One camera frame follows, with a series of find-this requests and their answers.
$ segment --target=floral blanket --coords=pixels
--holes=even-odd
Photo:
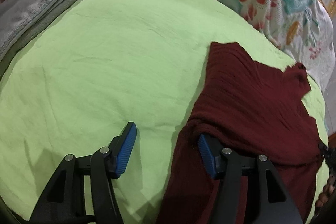
[[[318,0],[220,0],[301,62],[325,90],[335,65],[333,26]]]

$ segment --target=light green fabric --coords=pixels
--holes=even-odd
[[[211,41],[237,41],[253,59],[282,70],[294,64],[215,0],[76,2],[16,55],[1,81],[6,203],[29,217],[64,155],[93,153],[134,121],[137,141],[115,192],[125,224],[153,223]],[[303,102],[327,142],[324,100],[309,82]],[[324,166],[317,193],[327,177]]]

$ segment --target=maroon cloth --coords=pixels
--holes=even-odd
[[[310,86],[305,67],[285,72],[253,61],[238,44],[210,47],[204,89],[178,136],[157,224],[206,224],[218,189],[198,151],[201,133],[249,155],[265,154],[277,168],[303,220],[310,212],[322,157],[314,118],[301,98]],[[241,184],[236,223],[244,220]]]

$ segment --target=silver bolt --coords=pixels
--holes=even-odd
[[[68,154],[64,157],[66,161],[71,161],[74,158],[73,154]]]
[[[261,160],[261,161],[267,161],[267,156],[265,156],[265,155],[259,155],[259,160]]]
[[[222,152],[225,154],[225,155],[230,155],[232,153],[232,150],[230,148],[223,148]]]
[[[102,154],[106,154],[106,153],[108,153],[110,151],[110,149],[107,146],[104,146],[99,151]]]

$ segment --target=ribbed blue grip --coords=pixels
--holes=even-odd
[[[136,138],[137,138],[137,127],[135,126],[135,124],[133,124],[117,156],[117,167],[115,169],[115,173],[118,176],[120,176],[126,170],[126,166],[129,157],[131,155]]]
[[[201,134],[198,139],[198,149],[201,153],[204,167],[207,173],[214,179],[216,176],[215,157],[212,155],[209,145],[204,134]]]

